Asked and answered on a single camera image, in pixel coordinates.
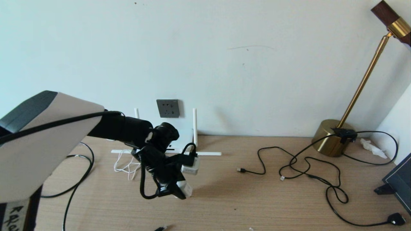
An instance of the wooden desk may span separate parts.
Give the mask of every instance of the wooden desk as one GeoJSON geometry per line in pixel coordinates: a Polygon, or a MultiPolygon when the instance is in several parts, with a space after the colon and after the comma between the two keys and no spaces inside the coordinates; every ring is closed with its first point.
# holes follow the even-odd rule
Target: wooden desk
{"type": "MultiPolygon", "coordinates": [[[[302,176],[280,181],[278,169],[290,156],[280,150],[265,150],[262,158],[267,174],[239,173],[238,167],[262,172],[256,151],[266,146],[281,146],[297,153],[310,144],[309,138],[201,136],[199,151],[222,151],[219,157],[201,157],[197,176],[186,179],[194,188],[193,197],[179,200],[173,196],[145,200],[139,193],[140,173],[128,181],[126,173],[115,173],[117,155],[111,149],[127,148],[120,142],[86,137],[96,155],[89,177],[74,195],[67,218],[66,230],[81,231],[154,231],[162,225],[170,231],[255,231],[283,230],[411,230],[410,216],[393,195],[377,196],[373,190],[382,185],[381,179],[394,167],[370,166],[346,157],[331,158],[313,148],[298,158],[296,167],[305,169],[303,156],[309,155],[332,161],[342,170],[342,188],[349,195],[348,204],[339,203],[330,193],[337,211],[349,221],[370,224],[385,221],[388,215],[400,212],[407,220],[403,226],[390,224],[378,227],[356,227],[341,221],[325,199],[326,185],[302,176]]],[[[82,146],[72,153],[89,156],[82,146]]],[[[382,161],[358,143],[351,144],[347,154],[369,161],[382,161]]],[[[65,160],[46,181],[43,194],[60,192],[77,182],[88,167],[82,158],[65,160]]],[[[312,174],[337,182],[337,171],[312,161],[312,174]]],[[[155,191],[146,175],[146,194],[155,191]]],[[[69,194],[40,201],[37,217],[38,231],[61,230],[69,194]]]]}

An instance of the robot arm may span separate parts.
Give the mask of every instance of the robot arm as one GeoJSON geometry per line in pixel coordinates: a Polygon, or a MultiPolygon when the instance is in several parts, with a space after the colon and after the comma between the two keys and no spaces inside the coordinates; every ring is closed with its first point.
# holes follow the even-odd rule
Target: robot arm
{"type": "Polygon", "coordinates": [[[148,121],[107,111],[101,105],[44,91],[0,119],[0,231],[10,225],[34,229],[44,181],[87,135],[115,139],[133,148],[132,154],[157,185],[154,195],[144,194],[142,168],[140,192],[144,198],[173,194],[185,199],[191,195],[181,166],[193,165],[195,145],[190,155],[167,157],[166,148],[179,137],[171,124],[153,128],[148,121]]]}

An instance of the desk lamp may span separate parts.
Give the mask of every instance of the desk lamp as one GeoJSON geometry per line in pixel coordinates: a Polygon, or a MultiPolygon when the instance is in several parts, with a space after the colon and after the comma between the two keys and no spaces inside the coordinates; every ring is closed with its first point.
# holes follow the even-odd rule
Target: desk lamp
{"type": "MultiPolygon", "coordinates": [[[[375,51],[374,57],[372,58],[371,63],[369,64],[368,69],[365,72],[364,77],[360,85],[358,86],[353,98],[351,99],[350,104],[345,110],[345,113],[342,116],[341,120],[338,121],[329,119],[322,121],[320,127],[317,129],[317,132],[312,139],[313,143],[321,139],[322,137],[335,134],[335,129],[353,129],[350,125],[345,123],[345,120],[350,114],[351,109],[354,107],[354,104],[360,96],[365,83],[371,75],[371,72],[374,69],[375,64],[377,63],[378,58],[383,52],[384,47],[386,46],[388,39],[391,36],[397,38],[402,43],[411,46],[410,26],[385,1],[381,1],[374,8],[372,8],[371,11],[387,27],[388,34],[384,35],[381,39],[381,42],[378,45],[377,50],[375,51]]],[[[339,157],[348,146],[348,143],[349,141],[347,139],[342,140],[339,136],[330,136],[321,140],[320,142],[314,143],[313,147],[324,155],[330,157],[339,157]]]]}

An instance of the black cable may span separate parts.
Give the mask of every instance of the black cable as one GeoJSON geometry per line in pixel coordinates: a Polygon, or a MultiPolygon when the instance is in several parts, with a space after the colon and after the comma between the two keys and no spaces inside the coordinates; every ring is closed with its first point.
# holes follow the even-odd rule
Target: black cable
{"type": "Polygon", "coordinates": [[[271,148],[278,148],[278,149],[280,149],[280,150],[288,153],[289,155],[294,156],[293,154],[287,152],[286,150],[284,150],[284,149],[282,149],[281,147],[278,147],[278,146],[260,148],[260,149],[258,149],[258,151],[257,151],[257,156],[258,156],[258,159],[260,160],[261,164],[263,165],[264,172],[263,172],[263,173],[257,173],[257,172],[249,171],[249,170],[246,170],[246,169],[242,169],[243,172],[253,173],[253,174],[257,174],[257,175],[264,175],[264,174],[266,173],[266,166],[264,165],[264,162],[263,162],[263,160],[262,160],[261,157],[260,157],[260,151],[261,151],[261,150],[264,150],[264,149],[271,149],[271,148]]]}
{"type": "Polygon", "coordinates": [[[144,193],[144,185],[145,185],[145,166],[143,159],[140,157],[140,168],[141,168],[141,180],[140,180],[140,194],[144,199],[151,200],[157,197],[157,194],[147,196],[144,193]]]}
{"type": "Polygon", "coordinates": [[[366,161],[363,161],[363,160],[359,160],[359,159],[356,159],[356,158],[354,158],[354,157],[350,157],[349,155],[346,155],[346,154],[342,153],[343,156],[346,156],[346,157],[348,157],[348,158],[350,158],[350,159],[353,159],[353,160],[356,160],[356,161],[359,161],[359,162],[362,162],[362,163],[372,164],[372,165],[386,165],[386,164],[389,164],[389,163],[393,162],[393,161],[395,160],[395,158],[397,158],[397,154],[398,154],[398,143],[397,143],[397,141],[395,140],[395,138],[394,138],[393,136],[391,136],[390,134],[388,134],[388,133],[386,133],[386,132],[381,132],[381,131],[360,131],[360,132],[357,132],[357,133],[384,133],[384,134],[386,134],[386,135],[389,135],[389,136],[391,137],[391,139],[393,139],[393,141],[394,141],[394,143],[395,143],[395,154],[394,154],[394,157],[393,157],[390,161],[388,161],[388,162],[386,162],[386,163],[376,164],[376,163],[370,163],[370,162],[366,162],[366,161]]]}
{"type": "Polygon", "coordinates": [[[61,196],[61,195],[65,194],[65,193],[69,192],[70,190],[73,190],[73,192],[72,192],[72,194],[71,194],[71,196],[70,196],[70,198],[69,198],[69,201],[67,202],[66,210],[65,210],[65,212],[64,212],[63,231],[66,230],[67,213],[68,213],[68,211],[69,211],[70,203],[71,203],[71,201],[72,201],[72,199],[73,199],[74,193],[76,192],[76,190],[77,190],[77,188],[79,187],[79,185],[87,178],[88,174],[91,172],[91,169],[93,168],[93,165],[94,165],[94,152],[93,152],[93,150],[92,150],[92,149],[90,148],[90,146],[87,145],[86,143],[83,143],[83,142],[80,142],[80,143],[83,144],[84,146],[86,146],[86,147],[90,150],[92,159],[88,158],[87,156],[83,156],[83,155],[68,155],[68,156],[66,157],[66,159],[67,159],[67,158],[71,158],[71,157],[82,157],[82,158],[87,159],[88,162],[89,162],[89,166],[88,166],[88,168],[87,168],[87,171],[83,174],[83,176],[81,177],[81,179],[80,179],[75,185],[73,185],[72,187],[70,187],[69,189],[67,189],[67,190],[65,190],[65,191],[63,191],[63,192],[61,192],[61,193],[57,193],[57,194],[55,194],[55,195],[41,196],[42,198],[54,198],[54,197],[61,196]]]}
{"type": "MultiPolygon", "coordinates": [[[[87,144],[85,144],[85,143],[83,143],[83,142],[80,142],[80,143],[82,143],[83,145],[85,145],[85,146],[92,152],[91,148],[90,148],[87,144]]],[[[67,159],[67,158],[70,158],[70,157],[75,157],[75,156],[82,157],[82,158],[86,158],[86,159],[88,159],[88,160],[91,162],[90,158],[88,158],[87,156],[83,156],[83,155],[68,155],[68,156],[66,156],[66,159],[67,159]]],[[[71,190],[73,190],[73,188],[75,188],[78,184],[80,184],[80,183],[83,182],[84,180],[85,180],[85,178],[84,178],[84,179],[81,178],[75,185],[71,186],[69,189],[64,190],[63,192],[54,194],[54,195],[47,195],[47,196],[41,195],[41,198],[55,198],[55,197],[64,195],[64,194],[70,192],[71,190]]]]}
{"type": "MultiPolygon", "coordinates": [[[[393,141],[395,142],[395,154],[394,154],[394,157],[393,157],[390,161],[388,161],[387,163],[383,163],[383,164],[374,164],[374,163],[369,163],[369,162],[365,162],[365,161],[362,161],[362,160],[358,160],[358,159],[356,159],[356,158],[353,158],[353,157],[350,157],[350,156],[348,156],[348,155],[345,155],[344,153],[343,153],[343,155],[347,156],[348,158],[351,158],[351,159],[354,159],[354,160],[357,160],[357,161],[360,161],[360,162],[363,162],[363,163],[366,163],[366,164],[374,164],[374,165],[385,165],[385,164],[389,164],[389,163],[391,163],[392,161],[394,161],[395,158],[397,157],[397,153],[398,153],[398,143],[397,143],[397,141],[395,140],[395,138],[392,137],[390,134],[388,134],[388,133],[386,133],[386,132],[380,132],[380,131],[360,131],[360,132],[357,132],[357,133],[367,133],[367,132],[379,132],[379,133],[384,133],[384,134],[386,134],[386,135],[389,135],[389,136],[393,139],[393,141]]],[[[327,203],[328,203],[328,205],[330,206],[330,208],[333,210],[333,212],[334,212],[341,220],[343,220],[344,222],[347,222],[347,223],[349,223],[349,224],[351,224],[351,225],[354,225],[354,226],[361,226],[361,227],[379,226],[379,225],[391,224],[391,223],[395,224],[394,222],[390,221],[390,218],[389,218],[388,221],[386,221],[386,222],[375,223],[375,224],[365,224],[365,225],[364,225],[364,224],[355,224],[355,223],[349,222],[348,220],[344,219],[344,218],[334,209],[334,207],[332,206],[332,204],[331,204],[331,202],[330,202],[330,200],[329,200],[329,197],[328,197],[328,191],[329,191],[329,189],[332,189],[332,190],[334,190],[335,196],[336,196],[336,198],[337,198],[337,200],[338,200],[339,202],[341,202],[341,203],[343,203],[343,204],[346,204],[346,203],[348,203],[348,201],[349,201],[349,198],[348,198],[347,193],[341,188],[341,170],[340,170],[335,164],[333,164],[333,163],[331,163],[331,162],[328,162],[328,161],[324,161],[324,160],[320,160],[320,159],[317,159],[317,158],[313,158],[313,157],[305,157],[304,160],[308,163],[308,168],[307,168],[305,171],[300,171],[300,170],[298,170],[298,169],[296,169],[296,168],[293,167],[293,164],[295,164],[295,163],[297,162],[297,156],[298,156],[298,155],[300,155],[301,153],[303,153],[304,151],[306,151],[309,147],[313,146],[313,145],[316,144],[317,142],[319,142],[319,141],[321,141],[321,140],[323,140],[323,139],[325,139],[325,138],[328,138],[328,137],[330,137],[330,136],[334,136],[334,134],[320,138],[319,140],[311,143],[310,145],[308,145],[307,147],[305,147],[304,149],[302,149],[302,150],[301,150],[300,152],[298,152],[296,155],[292,155],[291,153],[289,153],[289,152],[287,152],[286,150],[284,150],[284,149],[282,149],[282,148],[280,148],[280,147],[277,147],[277,146],[260,148],[260,149],[257,151],[257,155],[258,155],[258,158],[259,158],[261,164],[263,165],[264,172],[263,172],[263,173],[257,173],[257,172],[253,172],[253,171],[248,171],[248,170],[246,170],[246,169],[240,169],[240,172],[243,172],[243,173],[244,173],[244,172],[249,172],[249,173],[253,173],[253,174],[264,175],[264,174],[266,173],[266,167],[265,167],[265,165],[264,165],[263,160],[262,160],[261,157],[260,157],[260,153],[259,153],[259,152],[260,152],[261,150],[263,150],[263,149],[279,148],[279,149],[281,149],[282,151],[288,153],[289,155],[291,155],[291,156],[293,157],[293,158],[291,158],[291,160],[290,160],[290,162],[289,162],[288,165],[285,165],[285,166],[283,166],[283,167],[280,168],[280,170],[279,170],[279,175],[282,177],[282,179],[294,179],[294,178],[297,178],[297,177],[299,177],[299,176],[301,176],[301,175],[307,175],[307,176],[310,177],[310,178],[319,180],[319,181],[321,181],[322,183],[328,185],[328,187],[327,187],[327,189],[326,189],[326,200],[327,200],[327,203]],[[310,168],[311,168],[311,164],[310,164],[310,162],[308,161],[308,159],[314,159],[314,160],[316,160],[316,161],[320,161],[320,162],[323,162],[323,163],[326,163],[326,164],[330,164],[330,165],[332,165],[333,167],[335,167],[335,168],[338,170],[338,184],[337,184],[337,185],[333,185],[333,184],[331,184],[329,181],[327,181],[327,180],[324,179],[324,178],[321,178],[321,177],[319,177],[319,176],[315,176],[315,175],[308,174],[307,172],[308,172],[308,171],[310,170],[310,168]],[[298,174],[298,175],[296,175],[296,176],[293,176],[293,177],[284,177],[284,176],[281,174],[281,170],[284,169],[284,168],[286,168],[286,167],[290,167],[291,169],[295,170],[296,172],[299,172],[300,174],[298,174]],[[344,195],[344,197],[345,197],[345,200],[340,199],[340,196],[338,195],[337,190],[339,190],[341,193],[343,193],[343,195],[344,195]]]]}
{"type": "Polygon", "coordinates": [[[193,152],[196,152],[197,151],[197,146],[196,146],[196,144],[194,144],[194,143],[188,143],[185,147],[184,147],[184,149],[182,150],[182,152],[181,152],[181,154],[184,154],[185,153],[185,151],[186,151],[186,149],[189,147],[189,146],[191,146],[191,145],[193,145],[193,152]]]}
{"type": "Polygon", "coordinates": [[[0,145],[13,141],[15,139],[21,138],[23,136],[27,136],[36,132],[40,132],[46,129],[50,129],[53,127],[57,127],[57,126],[61,126],[61,125],[65,125],[65,124],[69,124],[69,123],[73,123],[73,122],[78,122],[81,120],[86,120],[86,119],[90,119],[90,118],[94,118],[94,117],[99,117],[99,116],[117,116],[117,115],[121,115],[121,112],[119,111],[102,111],[102,112],[96,112],[96,113],[91,113],[91,114],[86,114],[86,115],[80,115],[80,116],[75,116],[75,117],[71,117],[71,118],[67,118],[67,119],[63,119],[63,120],[57,120],[57,121],[53,121],[50,123],[46,123],[46,124],[42,124],[39,126],[35,126],[23,131],[19,131],[16,133],[11,133],[5,136],[0,137],[0,145]]]}
{"type": "Polygon", "coordinates": [[[69,212],[70,203],[72,202],[74,193],[76,192],[76,190],[77,190],[77,188],[79,187],[80,183],[83,182],[83,181],[87,178],[88,174],[91,172],[91,169],[93,168],[93,165],[94,165],[94,152],[93,152],[93,150],[92,150],[92,149],[90,148],[90,146],[88,146],[87,144],[85,144],[85,143],[83,143],[83,142],[81,142],[81,143],[84,144],[84,145],[90,150],[91,156],[92,156],[92,160],[91,160],[91,162],[90,162],[90,166],[88,167],[87,171],[84,173],[83,177],[82,177],[82,178],[79,180],[79,182],[76,184],[76,186],[75,186],[74,189],[73,189],[72,194],[70,195],[69,202],[67,203],[66,211],[64,212],[63,231],[66,231],[67,213],[69,212]]]}

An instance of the wall outlet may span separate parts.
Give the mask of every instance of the wall outlet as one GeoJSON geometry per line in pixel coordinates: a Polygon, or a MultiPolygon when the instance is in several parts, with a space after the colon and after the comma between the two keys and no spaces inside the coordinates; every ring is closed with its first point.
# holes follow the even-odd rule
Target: wall outlet
{"type": "Polygon", "coordinates": [[[178,118],[180,116],[177,99],[157,99],[157,107],[161,118],[178,118]]]}

